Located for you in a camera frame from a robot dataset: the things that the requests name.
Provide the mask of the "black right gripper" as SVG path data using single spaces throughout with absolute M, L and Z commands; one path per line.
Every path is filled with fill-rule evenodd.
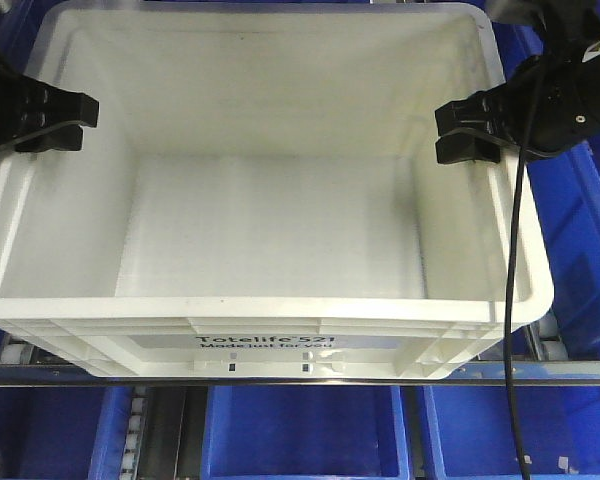
M 540 66 L 536 62 L 502 85 L 438 107 L 437 132 L 445 136 L 435 143 L 437 162 L 500 162 L 498 145 L 458 133 L 482 130 L 484 113 L 489 133 L 520 146 L 529 108 L 535 105 L 528 143 L 532 160 L 555 157 L 600 134 L 600 40 L 577 45 L 566 60 L 549 64 L 535 95 Z

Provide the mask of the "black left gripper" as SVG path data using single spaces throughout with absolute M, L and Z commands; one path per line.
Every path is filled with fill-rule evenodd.
M 41 105 L 43 125 L 62 128 L 24 140 L 29 116 Z M 96 99 L 85 93 L 45 88 L 42 82 L 14 70 L 0 53 L 0 150 L 80 151 L 83 142 L 80 126 L 95 128 L 98 118 Z

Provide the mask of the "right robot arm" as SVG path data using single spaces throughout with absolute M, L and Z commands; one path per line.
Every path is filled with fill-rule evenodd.
M 503 148 L 526 146 L 548 159 L 600 134 L 600 17 L 593 1 L 490 1 L 489 17 L 531 27 L 542 51 L 489 90 L 435 112 L 442 165 L 498 163 Z

